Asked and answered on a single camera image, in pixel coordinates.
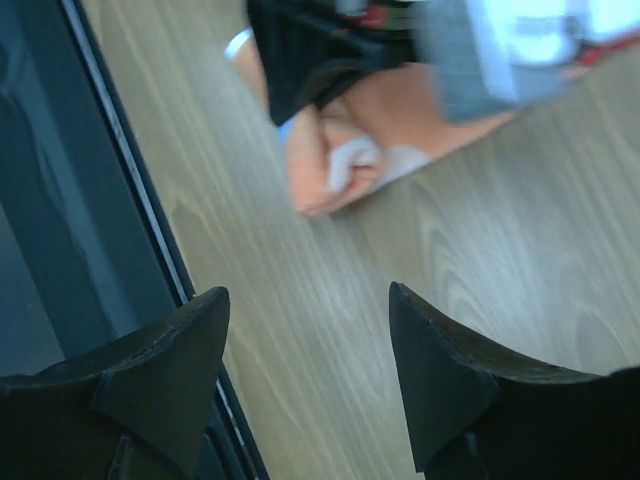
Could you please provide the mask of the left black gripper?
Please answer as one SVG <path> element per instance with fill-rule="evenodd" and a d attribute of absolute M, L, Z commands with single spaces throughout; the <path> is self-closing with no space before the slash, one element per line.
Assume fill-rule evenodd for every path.
<path fill-rule="evenodd" d="M 366 76 L 416 60 L 409 1 L 249 1 L 269 115 L 282 125 Z"/>

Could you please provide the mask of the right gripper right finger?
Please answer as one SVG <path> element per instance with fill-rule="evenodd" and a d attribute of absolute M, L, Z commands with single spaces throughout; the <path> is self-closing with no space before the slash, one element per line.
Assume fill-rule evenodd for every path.
<path fill-rule="evenodd" d="M 403 284 L 389 324 L 416 470 L 428 479 L 635 479 L 639 371 L 596 375 L 511 350 Z"/>

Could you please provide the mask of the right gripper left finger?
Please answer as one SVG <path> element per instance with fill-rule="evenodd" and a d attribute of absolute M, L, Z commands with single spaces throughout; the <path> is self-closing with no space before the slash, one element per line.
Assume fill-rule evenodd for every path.
<path fill-rule="evenodd" d="M 195 478 L 229 316 L 215 287 L 103 347 L 2 378 L 2 478 Z"/>

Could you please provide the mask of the orange polka dot towel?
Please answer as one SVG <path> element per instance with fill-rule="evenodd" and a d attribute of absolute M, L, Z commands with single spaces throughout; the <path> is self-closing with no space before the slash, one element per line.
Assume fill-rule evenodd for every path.
<path fill-rule="evenodd" d="M 308 105 L 278 127 L 294 209 L 335 212 L 512 121 L 510 109 L 454 124 L 433 69 L 407 63 L 374 73 L 326 107 Z"/>

